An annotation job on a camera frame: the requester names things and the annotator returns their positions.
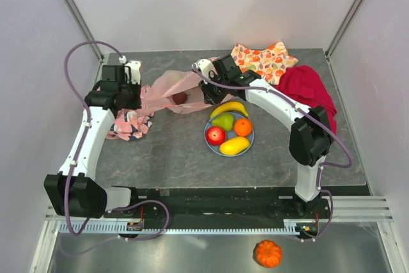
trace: white enclosure wall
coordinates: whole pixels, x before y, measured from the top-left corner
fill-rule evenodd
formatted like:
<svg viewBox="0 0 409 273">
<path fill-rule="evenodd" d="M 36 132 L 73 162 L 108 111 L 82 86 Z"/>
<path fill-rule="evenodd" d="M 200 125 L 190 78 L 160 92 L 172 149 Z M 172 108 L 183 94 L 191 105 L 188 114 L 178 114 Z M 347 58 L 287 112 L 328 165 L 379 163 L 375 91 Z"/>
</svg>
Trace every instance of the white enclosure wall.
<svg viewBox="0 0 409 273">
<path fill-rule="evenodd" d="M 99 40 L 121 51 L 326 48 L 353 0 L 75 0 Z"/>
<path fill-rule="evenodd" d="M 332 57 L 368 181 L 386 196 L 407 252 L 408 21 L 407 0 L 365 0 Z"/>
<path fill-rule="evenodd" d="M 82 106 L 63 73 L 83 37 L 63 0 L 0 0 L 0 264 L 27 272 L 49 204 L 43 188 L 72 146 Z M 70 62 L 81 94 L 97 60 L 89 47 Z"/>
</svg>

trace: red cloth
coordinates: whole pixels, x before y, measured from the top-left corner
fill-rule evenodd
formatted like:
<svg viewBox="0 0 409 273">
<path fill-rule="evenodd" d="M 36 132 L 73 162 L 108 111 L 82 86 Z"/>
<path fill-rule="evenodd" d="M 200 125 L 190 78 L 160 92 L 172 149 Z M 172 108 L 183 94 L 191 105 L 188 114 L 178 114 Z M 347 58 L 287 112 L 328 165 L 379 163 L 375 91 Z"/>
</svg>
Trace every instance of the red cloth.
<svg viewBox="0 0 409 273">
<path fill-rule="evenodd" d="M 286 73 L 280 78 L 279 85 L 275 88 L 301 104 L 312 108 L 317 105 L 324 107 L 328 113 L 331 130 L 337 133 L 337 122 L 334 119 L 337 109 L 320 76 L 311 67 L 301 65 L 287 68 Z"/>
</svg>

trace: green pear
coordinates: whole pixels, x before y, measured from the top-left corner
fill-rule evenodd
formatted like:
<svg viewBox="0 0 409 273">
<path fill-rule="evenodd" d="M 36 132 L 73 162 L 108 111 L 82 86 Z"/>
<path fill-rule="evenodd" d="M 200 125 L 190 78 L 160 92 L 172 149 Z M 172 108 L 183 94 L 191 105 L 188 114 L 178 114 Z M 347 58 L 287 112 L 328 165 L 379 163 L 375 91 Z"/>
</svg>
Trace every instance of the green pear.
<svg viewBox="0 0 409 273">
<path fill-rule="evenodd" d="M 212 121 L 212 125 L 223 128 L 225 131 L 233 129 L 235 117 L 231 113 L 222 113 Z"/>
</svg>

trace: gray table surface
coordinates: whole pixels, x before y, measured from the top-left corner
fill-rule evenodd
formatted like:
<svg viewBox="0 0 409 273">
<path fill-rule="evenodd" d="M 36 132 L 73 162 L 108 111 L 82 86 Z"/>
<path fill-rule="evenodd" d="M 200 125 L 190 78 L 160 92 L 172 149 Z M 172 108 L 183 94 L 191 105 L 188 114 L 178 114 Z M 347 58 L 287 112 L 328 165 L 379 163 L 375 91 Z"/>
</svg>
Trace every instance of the gray table surface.
<svg viewBox="0 0 409 273">
<path fill-rule="evenodd" d="M 59 234 L 68 253 L 79 253 L 113 235 Z M 259 266 L 253 249 L 272 240 L 282 250 L 273 270 Z M 163 235 L 155 240 L 113 240 L 78 257 L 54 249 L 49 273 L 391 273 L 376 223 L 337 224 L 315 243 L 280 235 Z"/>
<path fill-rule="evenodd" d="M 143 62 L 143 84 L 152 84 L 165 70 L 189 70 L 201 58 L 229 51 L 132 52 L 128 59 Z M 326 167 L 322 185 L 364 185 L 357 151 L 322 49 L 291 49 L 298 65 L 317 71 L 337 107 L 337 135 L 355 156 L 350 169 Z M 109 64 L 117 63 L 112 55 Z M 222 157 L 206 145 L 203 129 L 214 109 L 180 115 L 164 109 L 155 113 L 148 134 L 137 141 L 105 140 L 96 168 L 103 187 L 284 187 L 294 186 L 297 164 L 288 151 L 289 132 L 261 108 L 245 103 L 254 125 L 255 141 L 239 157 Z M 327 161 L 346 163 L 342 149 L 333 145 Z"/>
</svg>

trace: apple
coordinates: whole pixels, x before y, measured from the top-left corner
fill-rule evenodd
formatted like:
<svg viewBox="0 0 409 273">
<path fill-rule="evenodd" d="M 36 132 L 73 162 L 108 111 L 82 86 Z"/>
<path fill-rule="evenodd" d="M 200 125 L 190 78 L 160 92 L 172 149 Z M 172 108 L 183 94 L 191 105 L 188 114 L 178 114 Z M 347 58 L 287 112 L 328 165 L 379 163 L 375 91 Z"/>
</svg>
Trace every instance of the apple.
<svg viewBox="0 0 409 273">
<path fill-rule="evenodd" d="M 218 126 L 212 126 L 206 131 L 206 140 L 212 146 L 220 145 L 226 140 L 226 132 Z"/>
</svg>

